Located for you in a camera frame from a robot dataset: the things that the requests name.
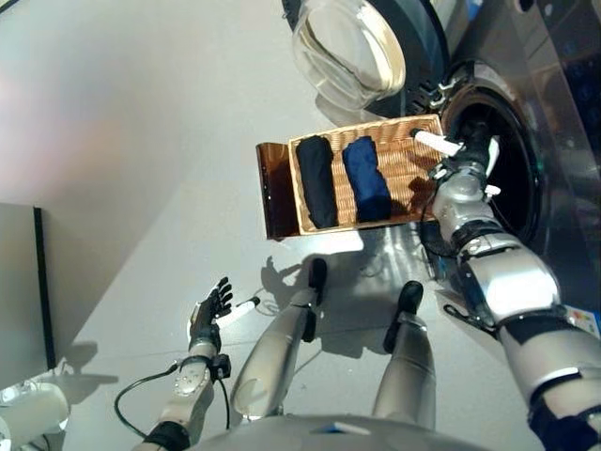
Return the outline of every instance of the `black folded towel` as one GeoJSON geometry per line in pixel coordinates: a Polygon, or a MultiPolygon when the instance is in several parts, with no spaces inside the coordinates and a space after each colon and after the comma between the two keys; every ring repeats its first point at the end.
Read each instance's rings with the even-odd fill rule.
{"type": "Polygon", "coordinates": [[[321,136],[303,139],[297,146],[304,200],[309,218],[317,228],[338,226],[332,158],[330,141],[321,136]]]}

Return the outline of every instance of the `gray panel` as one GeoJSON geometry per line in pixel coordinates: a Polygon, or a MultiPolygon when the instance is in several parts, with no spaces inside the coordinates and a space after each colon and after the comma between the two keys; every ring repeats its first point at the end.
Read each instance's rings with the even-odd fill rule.
{"type": "Polygon", "coordinates": [[[486,87],[526,125],[541,171],[539,226],[529,246],[554,271],[564,303],[598,310],[591,294],[601,283],[601,180],[541,11],[519,14],[513,2],[484,2],[455,61],[484,61],[501,77],[503,84],[486,87]]]}
{"type": "Polygon", "coordinates": [[[0,389],[45,371],[34,211],[0,204],[0,389]]]}

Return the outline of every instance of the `white object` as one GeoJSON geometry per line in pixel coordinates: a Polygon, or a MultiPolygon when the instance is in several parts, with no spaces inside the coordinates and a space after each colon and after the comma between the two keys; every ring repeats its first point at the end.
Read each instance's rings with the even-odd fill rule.
{"type": "Polygon", "coordinates": [[[52,383],[41,382],[37,390],[15,398],[0,410],[0,451],[64,430],[68,418],[69,403],[63,392],[52,383]]]}
{"type": "Polygon", "coordinates": [[[232,312],[229,315],[222,317],[222,318],[217,318],[215,320],[215,322],[220,327],[220,329],[223,329],[224,327],[227,327],[230,324],[233,324],[234,322],[238,321],[240,318],[242,318],[248,312],[254,310],[254,308],[257,305],[258,305],[258,303],[255,303],[253,300],[249,300],[244,303],[241,303],[241,304],[237,305],[236,308],[232,309],[232,312]]]}
{"type": "Polygon", "coordinates": [[[490,176],[490,173],[495,168],[497,160],[499,159],[499,137],[493,136],[488,145],[488,167],[486,168],[486,177],[490,176]]]}
{"type": "Polygon", "coordinates": [[[447,157],[454,157],[455,154],[463,148],[463,144],[452,143],[447,141],[446,136],[440,136],[439,134],[433,134],[420,130],[414,136],[415,140],[434,148],[438,152],[446,155],[447,157]]]}
{"type": "Polygon", "coordinates": [[[495,185],[486,185],[485,194],[487,197],[492,197],[493,195],[501,194],[501,188],[495,185]]]}
{"type": "Polygon", "coordinates": [[[439,172],[437,172],[434,176],[432,176],[432,179],[433,180],[440,180],[444,176],[446,176],[448,173],[449,173],[449,171],[443,167],[443,168],[440,169],[439,172]]]}

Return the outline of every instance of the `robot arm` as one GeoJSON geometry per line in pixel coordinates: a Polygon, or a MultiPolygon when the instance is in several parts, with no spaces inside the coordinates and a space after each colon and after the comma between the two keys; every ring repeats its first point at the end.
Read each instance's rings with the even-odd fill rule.
{"type": "MultiPolygon", "coordinates": [[[[601,443],[601,343],[567,322],[549,267],[495,219],[486,202],[491,136],[484,122],[471,128],[431,173],[439,183],[433,213],[457,253],[467,307],[497,332],[544,446],[591,449],[601,443]]],[[[413,133],[434,143],[428,134],[413,133]]]]}
{"type": "Polygon", "coordinates": [[[231,285],[222,279],[193,311],[188,356],[179,364],[174,391],[157,425],[135,451],[178,451],[200,439],[205,413],[213,401],[213,383],[228,378],[229,357],[219,354],[221,338],[217,317],[230,313],[231,285]]]}

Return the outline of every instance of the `white cylinder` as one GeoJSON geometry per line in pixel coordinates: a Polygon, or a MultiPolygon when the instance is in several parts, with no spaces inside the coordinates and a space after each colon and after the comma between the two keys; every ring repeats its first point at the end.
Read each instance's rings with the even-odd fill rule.
{"type": "Polygon", "coordinates": [[[445,136],[440,136],[424,130],[421,130],[415,134],[415,140],[434,148],[447,157],[454,157],[455,154],[463,147],[461,144],[447,141],[445,136]]]}
{"type": "Polygon", "coordinates": [[[223,328],[229,326],[230,324],[233,324],[234,322],[238,321],[240,318],[242,318],[248,312],[253,311],[254,308],[257,307],[258,305],[259,305],[258,298],[252,298],[249,301],[246,301],[244,303],[237,305],[236,308],[234,308],[229,315],[227,315],[225,317],[217,318],[215,320],[215,322],[220,327],[220,329],[223,329],[223,328]]]}
{"type": "Polygon", "coordinates": [[[51,383],[39,383],[38,389],[17,397],[0,409],[0,451],[22,446],[57,428],[64,428],[69,403],[63,392],[51,383]]]}

